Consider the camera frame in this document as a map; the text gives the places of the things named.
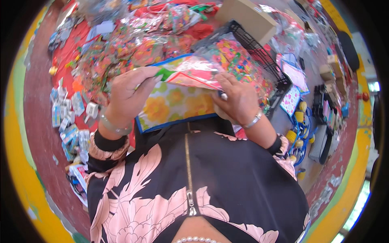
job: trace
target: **hand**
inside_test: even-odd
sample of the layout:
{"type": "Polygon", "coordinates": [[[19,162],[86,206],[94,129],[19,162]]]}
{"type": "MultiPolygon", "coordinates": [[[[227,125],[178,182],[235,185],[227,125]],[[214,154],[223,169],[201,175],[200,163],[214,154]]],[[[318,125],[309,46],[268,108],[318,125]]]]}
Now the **hand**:
{"type": "Polygon", "coordinates": [[[111,81],[110,103],[105,116],[112,125],[125,128],[142,111],[154,86],[161,81],[161,75],[154,77],[159,70],[154,66],[135,68],[111,81]]]}
{"type": "Polygon", "coordinates": [[[217,94],[213,95],[214,102],[241,125],[250,124],[258,113],[258,96],[253,87],[240,83],[233,75],[221,73],[216,75],[228,99],[225,101],[217,94]]]}

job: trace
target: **bracelet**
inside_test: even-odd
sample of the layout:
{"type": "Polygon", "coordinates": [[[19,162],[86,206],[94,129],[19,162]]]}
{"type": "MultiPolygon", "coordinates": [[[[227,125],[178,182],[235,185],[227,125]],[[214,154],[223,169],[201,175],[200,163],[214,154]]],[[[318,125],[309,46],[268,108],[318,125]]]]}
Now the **bracelet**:
{"type": "Polygon", "coordinates": [[[115,127],[108,119],[107,117],[105,116],[105,111],[106,111],[107,108],[102,108],[101,111],[100,111],[100,120],[101,122],[103,123],[103,125],[105,126],[105,128],[107,128],[109,131],[117,134],[117,135],[120,135],[120,136],[127,136],[128,134],[130,134],[132,132],[132,124],[128,125],[127,127],[125,128],[117,128],[115,127]]]}
{"type": "Polygon", "coordinates": [[[244,129],[249,129],[249,128],[251,128],[254,124],[257,123],[257,121],[259,121],[259,120],[261,119],[262,114],[263,114],[262,109],[259,108],[259,111],[258,111],[258,113],[255,115],[254,120],[253,120],[250,124],[248,124],[248,125],[242,125],[242,127],[243,127],[244,129]]]}

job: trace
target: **black cuff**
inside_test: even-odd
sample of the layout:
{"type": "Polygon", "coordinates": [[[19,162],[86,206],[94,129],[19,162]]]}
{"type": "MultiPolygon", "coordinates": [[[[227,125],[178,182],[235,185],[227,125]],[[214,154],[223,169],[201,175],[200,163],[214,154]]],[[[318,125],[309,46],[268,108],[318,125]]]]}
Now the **black cuff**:
{"type": "Polygon", "coordinates": [[[95,132],[95,144],[96,146],[103,150],[108,152],[113,152],[118,150],[119,148],[123,147],[124,143],[126,142],[126,136],[122,136],[118,140],[109,140],[104,138],[98,130],[95,132]]]}
{"type": "Polygon", "coordinates": [[[277,138],[275,139],[273,145],[270,146],[270,148],[268,148],[269,153],[272,156],[275,155],[280,150],[281,145],[282,145],[281,139],[280,139],[279,136],[277,136],[277,138]]]}

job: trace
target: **black plastic basket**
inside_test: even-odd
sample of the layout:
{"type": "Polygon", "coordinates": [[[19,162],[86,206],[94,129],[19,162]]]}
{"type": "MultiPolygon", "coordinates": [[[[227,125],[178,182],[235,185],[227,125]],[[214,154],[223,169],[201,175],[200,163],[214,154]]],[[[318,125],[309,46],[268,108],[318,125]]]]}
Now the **black plastic basket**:
{"type": "Polygon", "coordinates": [[[270,108],[265,114],[269,119],[271,119],[274,111],[281,104],[282,99],[292,87],[292,82],[287,75],[279,71],[281,69],[265,51],[265,49],[250,34],[248,34],[238,22],[231,20],[226,23],[224,26],[215,30],[211,35],[199,40],[192,46],[192,50],[196,51],[201,47],[210,46],[216,41],[218,36],[228,32],[232,32],[236,40],[239,41],[246,50],[248,50],[253,59],[256,60],[262,68],[268,71],[270,75],[274,75],[275,80],[277,80],[277,91],[269,99],[270,108]]]}

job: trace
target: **yellow painted stripe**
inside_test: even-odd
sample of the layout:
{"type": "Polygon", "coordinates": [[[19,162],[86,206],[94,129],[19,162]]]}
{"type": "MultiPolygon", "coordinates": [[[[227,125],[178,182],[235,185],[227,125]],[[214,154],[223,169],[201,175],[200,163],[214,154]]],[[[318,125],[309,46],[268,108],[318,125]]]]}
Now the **yellow painted stripe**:
{"type": "Polygon", "coordinates": [[[343,18],[340,16],[340,13],[338,10],[332,5],[330,0],[320,0],[321,5],[326,10],[328,15],[332,18],[336,26],[339,30],[346,32],[350,38],[352,39],[351,32],[349,28],[347,27],[346,22],[343,20],[343,18]]]}
{"type": "Polygon", "coordinates": [[[29,165],[23,151],[22,138],[18,123],[18,110],[15,103],[14,76],[17,59],[23,57],[28,48],[29,41],[34,34],[38,21],[43,17],[47,10],[44,7],[38,14],[35,21],[28,30],[22,45],[17,53],[17,58],[11,71],[8,81],[5,104],[6,113],[4,117],[4,137],[5,150],[7,153],[8,165],[16,192],[23,205],[23,209],[29,212],[33,218],[31,221],[39,234],[46,242],[73,242],[71,234],[63,227],[60,219],[51,211],[43,187],[35,173],[35,170],[29,165]]]}
{"type": "MultiPolygon", "coordinates": [[[[352,38],[345,21],[342,19],[332,3],[329,0],[321,0],[321,3],[323,8],[335,22],[338,29],[348,33],[348,35],[352,38]]],[[[358,58],[360,68],[357,71],[357,78],[360,91],[368,92],[366,78],[362,76],[362,73],[364,72],[363,62],[360,55],[358,55],[358,58]]],[[[370,102],[361,104],[359,112],[360,117],[370,117],[370,102]]],[[[349,178],[348,180],[342,181],[328,207],[312,225],[308,235],[304,239],[304,242],[331,242],[338,234],[339,230],[343,227],[354,208],[364,182],[366,165],[369,156],[369,149],[367,148],[370,146],[370,137],[371,129],[363,128],[357,130],[356,140],[354,142],[354,147],[349,161],[349,164],[354,164],[354,166],[349,174],[349,178]]]]}

